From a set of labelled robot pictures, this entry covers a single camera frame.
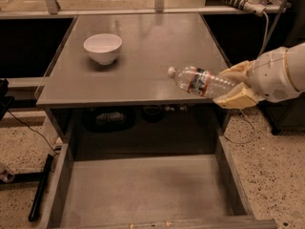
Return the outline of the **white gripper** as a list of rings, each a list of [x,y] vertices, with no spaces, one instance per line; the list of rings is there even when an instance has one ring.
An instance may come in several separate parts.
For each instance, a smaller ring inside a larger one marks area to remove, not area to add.
[[[213,99],[222,109],[251,108],[262,98],[273,103],[297,98],[300,96],[300,47],[264,52],[254,63],[240,62],[219,75],[236,85],[227,94]]]

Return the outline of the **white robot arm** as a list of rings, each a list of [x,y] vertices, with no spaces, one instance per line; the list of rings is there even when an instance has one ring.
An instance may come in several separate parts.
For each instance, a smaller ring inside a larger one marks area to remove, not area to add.
[[[305,92],[305,43],[262,53],[220,73],[236,83],[227,94],[213,99],[222,109],[245,109],[267,100],[294,99]]]

